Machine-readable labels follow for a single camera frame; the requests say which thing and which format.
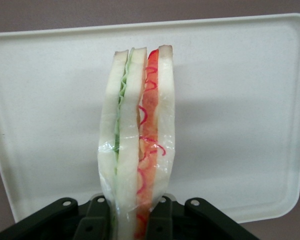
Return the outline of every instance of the sandwich half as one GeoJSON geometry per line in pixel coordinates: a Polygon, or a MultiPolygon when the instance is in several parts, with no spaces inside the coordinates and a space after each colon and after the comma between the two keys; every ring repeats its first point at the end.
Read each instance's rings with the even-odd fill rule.
{"type": "Polygon", "coordinates": [[[160,46],[116,52],[105,91],[98,147],[113,239],[143,239],[165,193],[175,156],[173,52],[160,46]]]}

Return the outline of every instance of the metal rivet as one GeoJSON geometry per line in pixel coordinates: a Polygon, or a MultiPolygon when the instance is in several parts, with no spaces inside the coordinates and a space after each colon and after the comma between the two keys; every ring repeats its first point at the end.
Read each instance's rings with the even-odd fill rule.
{"type": "Polygon", "coordinates": [[[199,206],[200,205],[200,202],[198,201],[198,200],[191,200],[191,202],[190,202],[193,206],[199,206]]]}
{"type": "Polygon", "coordinates": [[[71,201],[64,201],[63,203],[62,203],[62,206],[69,206],[71,204],[71,201]]]}
{"type": "Polygon", "coordinates": [[[98,203],[103,203],[105,201],[105,198],[104,197],[100,197],[97,199],[98,203]]]}
{"type": "Polygon", "coordinates": [[[162,197],[161,199],[160,199],[160,203],[165,203],[167,201],[167,199],[165,199],[164,197],[162,197]]]}

